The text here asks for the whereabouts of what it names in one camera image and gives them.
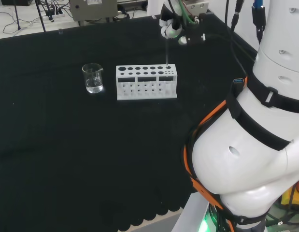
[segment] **label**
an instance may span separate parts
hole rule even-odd
[[[102,4],[102,0],[87,0],[88,5]]]

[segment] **black tablecloth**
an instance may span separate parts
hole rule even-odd
[[[226,35],[215,16],[205,23]],[[96,96],[89,62],[104,68]],[[152,17],[0,40],[0,231],[114,232],[185,206],[184,141],[242,73],[225,40],[173,40],[178,98],[116,100],[116,65],[164,62]]]

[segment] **test tube rack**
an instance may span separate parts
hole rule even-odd
[[[117,100],[177,98],[175,64],[116,66]]]

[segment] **green light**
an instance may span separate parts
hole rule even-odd
[[[206,220],[204,219],[199,227],[199,232],[210,232],[209,228],[208,228],[208,225],[207,225],[207,222]]]

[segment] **gray metal box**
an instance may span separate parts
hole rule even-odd
[[[74,21],[96,20],[117,15],[117,0],[70,0]]]

